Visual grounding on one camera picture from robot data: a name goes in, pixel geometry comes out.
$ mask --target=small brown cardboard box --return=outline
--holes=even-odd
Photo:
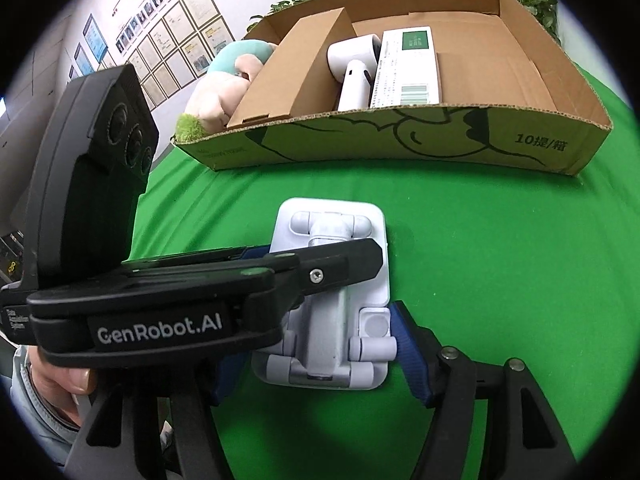
[[[439,105],[335,112],[329,45],[428,25]],[[227,130],[178,146],[214,170],[356,158],[577,174],[611,130],[593,89],[516,0],[309,0],[248,38],[279,44]]]

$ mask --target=green table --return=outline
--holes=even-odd
[[[173,150],[140,200],[131,257],[268,244],[291,197],[374,203],[392,299],[475,360],[525,360],[580,456],[625,387],[640,335],[640,130],[586,76],[614,130],[578,177],[405,160],[214,173]],[[485,413],[478,402],[466,478]],[[247,370],[214,416],[238,480],[382,480],[409,478],[431,412],[394,364],[370,392],[271,386]]]

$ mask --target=screw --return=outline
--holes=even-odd
[[[442,350],[440,350],[440,354],[445,359],[457,359],[460,356],[460,350],[455,348],[454,346],[443,346]]]
[[[322,269],[314,269],[309,273],[309,279],[311,280],[311,283],[315,283],[317,285],[324,280],[324,272],[322,272]]]
[[[522,359],[518,359],[517,357],[513,359],[509,359],[509,368],[514,372],[521,372],[526,368],[524,361]]]
[[[240,274],[243,276],[255,276],[256,274],[263,274],[264,272],[268,272],[269,269],[266,267],[251,267],[249,269],[242,269]]]

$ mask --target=blue poster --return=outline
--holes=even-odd
[[[84,38],[87,45],[89,45],[91,52],[94,53],[95,59],[100,63],[104,59],[104,55],[107,53],[108,47],[92,14],[89,14],[89,19],[86,20],[86,25],[82,30],[82,34],[84,34]]]
[[[78,43],[78,46],[76,47],[74,59],[78,63],[78,68],[80,69],[80,72],[82,72],[82,75],[89,75],[95,72],[94,67],[86,56],[84,48],[82,48],[80,43]]]

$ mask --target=gray jacket sleeve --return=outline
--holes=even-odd
[[[62,468],[78,434],[78,427],[60,418],[40,397],[31,382],[30,368],[27,347],[19,346],[14,354],[11,399],[44,451]]]

